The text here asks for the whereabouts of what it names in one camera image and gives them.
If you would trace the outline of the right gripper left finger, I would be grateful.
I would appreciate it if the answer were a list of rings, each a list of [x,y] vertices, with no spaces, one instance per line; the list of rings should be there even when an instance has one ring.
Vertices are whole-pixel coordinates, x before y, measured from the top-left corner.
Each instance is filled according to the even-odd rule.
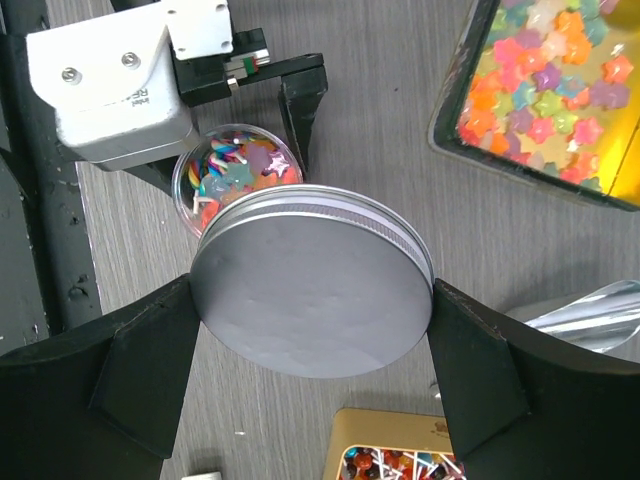
[[[3,355],[2,478],[159,478],[173,453],[199,325],[183,275]]]

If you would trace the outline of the silver metal scoop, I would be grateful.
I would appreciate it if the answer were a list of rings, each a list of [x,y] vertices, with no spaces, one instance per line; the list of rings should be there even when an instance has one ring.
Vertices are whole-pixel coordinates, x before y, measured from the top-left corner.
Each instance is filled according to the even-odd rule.
[[[572,345],[604,354],[639,334],[639,282],[621,280],[588,294],[516,307],[506,315]]]

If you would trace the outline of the clear round jar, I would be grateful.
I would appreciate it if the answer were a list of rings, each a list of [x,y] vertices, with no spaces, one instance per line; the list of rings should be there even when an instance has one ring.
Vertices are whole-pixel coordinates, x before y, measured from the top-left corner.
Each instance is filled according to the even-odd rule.
[[[266,188],[300,184],[302,169],[289,147],[253,125],[226,124],[181,155],[171,178],[176,211],[199,237],[225,207]]]

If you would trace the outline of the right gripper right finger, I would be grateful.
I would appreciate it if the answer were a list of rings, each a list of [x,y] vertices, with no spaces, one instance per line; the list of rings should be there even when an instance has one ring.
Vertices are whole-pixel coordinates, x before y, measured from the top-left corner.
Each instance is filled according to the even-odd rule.
[[[555,339],[442,280],[427,336],[467,478],[638,478],[638,364]]]

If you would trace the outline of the white round lid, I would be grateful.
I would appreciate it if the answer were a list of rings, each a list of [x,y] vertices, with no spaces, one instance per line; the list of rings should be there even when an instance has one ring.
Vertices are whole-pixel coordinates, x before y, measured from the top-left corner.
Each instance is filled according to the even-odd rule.
[[[386,367],[425,335],[434,272],[389,207],[322,185],[273,187],[223,209],[190,270],[209,331],[283,374],[345,378]]]

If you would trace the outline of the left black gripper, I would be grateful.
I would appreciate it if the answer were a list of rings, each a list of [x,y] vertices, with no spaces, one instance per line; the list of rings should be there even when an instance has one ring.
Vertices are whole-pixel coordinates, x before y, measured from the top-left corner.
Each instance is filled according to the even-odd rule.
[[[278,101],[288,145],[304,175],[309,173],[312,128],[328,91],[321,53],[271,62],[262,28],[234,32],[233,50],[189,60],[172,58],[176,85],[188,107],[230,97],[240,87],[281,78]]]

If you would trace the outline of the gold gummy tin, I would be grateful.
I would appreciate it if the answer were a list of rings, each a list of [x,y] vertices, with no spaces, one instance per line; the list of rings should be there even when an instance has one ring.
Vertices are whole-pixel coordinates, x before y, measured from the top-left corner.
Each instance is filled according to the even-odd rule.
[[[639,207],[639,5],[476,1],[430,127],[454,157]]]

